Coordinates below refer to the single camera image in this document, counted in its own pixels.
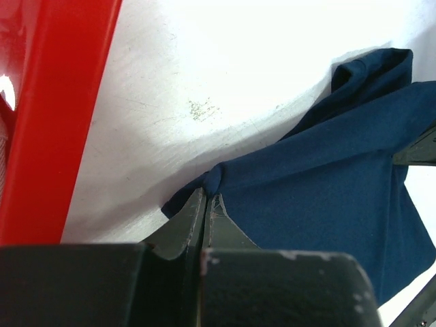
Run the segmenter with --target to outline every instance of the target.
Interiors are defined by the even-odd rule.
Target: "scratched white surface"
[[[436,79],[436,1],[124,0],[63,242],[143,239],[177,189],[278,140],[338,63],[389,46]],[[435,169],[407,183],[436,239]],[[435,271],[381,308],[386,324]]]

